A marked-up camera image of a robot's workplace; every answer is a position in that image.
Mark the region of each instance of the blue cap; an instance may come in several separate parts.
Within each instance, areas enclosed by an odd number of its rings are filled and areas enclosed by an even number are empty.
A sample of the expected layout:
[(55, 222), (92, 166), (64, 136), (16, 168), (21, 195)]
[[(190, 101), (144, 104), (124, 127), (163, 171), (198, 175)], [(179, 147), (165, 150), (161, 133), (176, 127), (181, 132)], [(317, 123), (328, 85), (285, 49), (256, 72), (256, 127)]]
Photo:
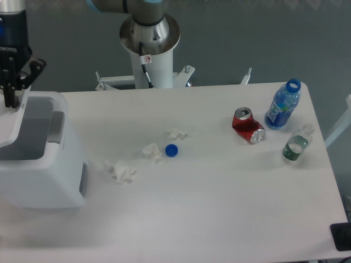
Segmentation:
[(291, 93), (296, 93), (301, 89), (301, 82), (298, 79), (292, 78), (286, 83), (286, 90)]
[(168, 144), (165, 151), (168, 157), (174, 157), (178, 154), (178, 147), (174, 144)]

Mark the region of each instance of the gray floor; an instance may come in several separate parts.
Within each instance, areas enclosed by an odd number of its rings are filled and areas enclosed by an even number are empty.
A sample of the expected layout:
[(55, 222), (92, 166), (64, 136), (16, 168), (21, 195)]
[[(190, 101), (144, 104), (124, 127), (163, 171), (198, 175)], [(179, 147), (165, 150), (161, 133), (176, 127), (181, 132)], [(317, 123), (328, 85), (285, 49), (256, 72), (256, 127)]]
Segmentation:
[[(48, 63), (34, 90), (93, 90), (95, 70), (132, 74), (118, 38), (127, 15), (93, 12), (84, 0), (28, 0), (27, 7), (33, 52)], [(168, 13), (182, 31), (174, 70), (196, 67), (194, 85), (237, 84), (249, 67), (251, 83), (299, 78), (324, 135), (347, 109), (350, 0), (172, 0)], [(351, 128), (329, 149), (341, 194), (351, 194), (349, 145)]]

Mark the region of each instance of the green bottle label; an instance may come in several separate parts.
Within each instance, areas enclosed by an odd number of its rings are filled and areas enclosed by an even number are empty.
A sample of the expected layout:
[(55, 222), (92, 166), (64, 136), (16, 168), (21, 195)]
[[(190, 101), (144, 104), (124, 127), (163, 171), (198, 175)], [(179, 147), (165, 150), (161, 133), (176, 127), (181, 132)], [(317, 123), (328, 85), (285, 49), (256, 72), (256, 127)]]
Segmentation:
[(292, 161), (296, 161), (298, 159), (298, 157), (300, 156), (301, 153), (295, 153), (293, 152), (290, 147), (289, 144), (286, 144), (284, 149), (283, 149), (283, 155), (285, 158), (292, 160)]
[[(304, 137), (297, 135), (297, 136), (294, 136), (293, 138), (294, 138), (295, 144), (299, 145), (301, 147), (302, 151), (307, 148), (308, 140), (306, 140)], [(290, 148), (290, 146), (287, 142), (284, 149), (283, 149), (283, 155), (285, 156), (285, 158), (287, 158), (289, 160), (296, 161), (298, 159), (298, 157), (301, 155), (302, 151), (300, 153), (294, 152)]]

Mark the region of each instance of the blue label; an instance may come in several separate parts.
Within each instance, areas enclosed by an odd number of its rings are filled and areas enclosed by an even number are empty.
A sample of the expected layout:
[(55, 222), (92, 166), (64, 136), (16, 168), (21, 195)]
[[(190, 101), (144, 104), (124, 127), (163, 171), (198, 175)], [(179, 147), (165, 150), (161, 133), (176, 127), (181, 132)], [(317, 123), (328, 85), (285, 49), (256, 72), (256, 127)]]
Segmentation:
[(275, 127), (284, 126), (291, 113), (292, 111), (287, 111), (285, 104), (277, 104), (273, 101), (265, 115), (266, 122)]

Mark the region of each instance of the clear plastic bottle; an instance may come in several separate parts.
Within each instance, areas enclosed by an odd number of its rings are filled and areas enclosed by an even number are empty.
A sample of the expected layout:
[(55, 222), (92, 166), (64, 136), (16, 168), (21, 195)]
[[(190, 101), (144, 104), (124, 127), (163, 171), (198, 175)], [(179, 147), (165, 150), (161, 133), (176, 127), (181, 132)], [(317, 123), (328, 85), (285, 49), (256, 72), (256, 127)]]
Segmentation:
[(312, 124), (306, 124), (301, 130), (294, 132), (283, 149), (283, 156), (289, 160), (296, 161), (312, 142), (313, 132), (314, 127)]
[(295, 78), (289, 80), (275, 93), (273, 102), (265, 114), (265, 123), (272, 130), (282, 128), (300, 99), (301, 82)]

